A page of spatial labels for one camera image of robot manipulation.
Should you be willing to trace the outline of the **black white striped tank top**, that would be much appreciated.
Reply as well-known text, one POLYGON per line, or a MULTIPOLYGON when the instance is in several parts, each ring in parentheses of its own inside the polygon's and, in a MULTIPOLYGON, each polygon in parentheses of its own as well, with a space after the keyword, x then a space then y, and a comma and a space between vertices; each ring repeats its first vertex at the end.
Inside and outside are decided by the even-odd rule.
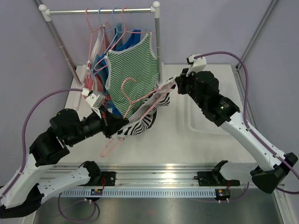
POLYGON ((170 104, 170 92, 175 87, 175 77, 169 78, 154 93, 142 100, 141 106, 128 117, 129 124, 120 129, 113 137, 124 139, 127 136, 139 135, 150 129, 156 120, 157 109, 170 104))

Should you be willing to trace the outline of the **bright blue tank top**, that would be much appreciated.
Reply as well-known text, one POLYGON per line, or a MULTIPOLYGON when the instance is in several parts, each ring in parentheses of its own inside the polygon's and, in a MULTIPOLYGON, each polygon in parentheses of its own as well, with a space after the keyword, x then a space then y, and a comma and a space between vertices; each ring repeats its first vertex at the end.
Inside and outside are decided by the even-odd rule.
MULTIPOLYGON (((134 29, 133 31, 135 33, 131 33, 130 37, 128 38, 128 40, 125 43, 122 43, 122 40, 120 40, 116 44, 116 46, 113 48, 113 50, 114 51, 123 51, 125 49, 128 49, 128 48, 133 47, 136 44, 138 44, 141 41, 141 34, 139 33, 139 32, 141 32, 141 30, 140 29, 134 29)), ((101 79, 102 79, 103 84, 106 84, 106 82, 107 82, 107 78, 108 78, 108 75, 109 75, 108 68, 105 68, 105 72, 106 72, 106 75, 101 75, 100 76, 101 79)), ((107 96, 106 108, 111 109, 113 114, 122 116, 122 114, 117 110, 117 108, 113 104, 112 99, 109 96, 106 89, 105 89, 105 94, 107 96)))

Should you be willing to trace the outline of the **green white striped tank top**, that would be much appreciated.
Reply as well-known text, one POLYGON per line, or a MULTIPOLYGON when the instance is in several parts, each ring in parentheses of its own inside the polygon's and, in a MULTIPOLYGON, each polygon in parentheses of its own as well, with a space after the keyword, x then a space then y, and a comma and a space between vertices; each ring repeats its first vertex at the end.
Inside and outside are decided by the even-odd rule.
POLYGON ((118 112, 129 118, 145 102, 145 99, 136 100, 156 87, 158 62, 152 50, 152 33, 146 33, 128 49, 108 51, 105 61, 108 67, 105 88, 118 112))

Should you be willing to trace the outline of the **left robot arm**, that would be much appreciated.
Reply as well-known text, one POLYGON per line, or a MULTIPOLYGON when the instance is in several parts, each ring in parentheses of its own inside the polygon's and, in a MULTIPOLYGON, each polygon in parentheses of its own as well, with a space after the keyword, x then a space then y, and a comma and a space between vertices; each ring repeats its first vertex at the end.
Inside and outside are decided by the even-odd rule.
POLYGON ((68 147, 98 133, 110 138, 129 123, 128 119, 101 109, 79 119, 73 109, 63 109, 50 120, 50 127, 40 134, 29 148, 25 164, 14 179, 0 189, 0 217, 25 217, 35 212, 52 197, 80 185, 95 186, 102 171, 94 161, 85 161, 75 171, 41 182, 40 178, 61 158, 70 153, 68 147))

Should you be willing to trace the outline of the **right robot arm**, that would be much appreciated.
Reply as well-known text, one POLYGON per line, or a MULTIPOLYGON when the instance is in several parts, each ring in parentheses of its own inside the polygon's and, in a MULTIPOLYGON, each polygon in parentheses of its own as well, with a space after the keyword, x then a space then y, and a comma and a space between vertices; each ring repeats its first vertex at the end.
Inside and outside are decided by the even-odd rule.
POLYGON ((175 78, 178 94, 191 97, 206 119, 229 133, 255 159, 254 163, 219 162, 212 170, 218 185, 226 181, 252 182, 261 191, 271 194, 293 171, 298 161, 294 153, 285 153, 271 144, 249 122, 240 108, 220 94, 219 80, 209 71, 191 75, 187 69, 175 78))

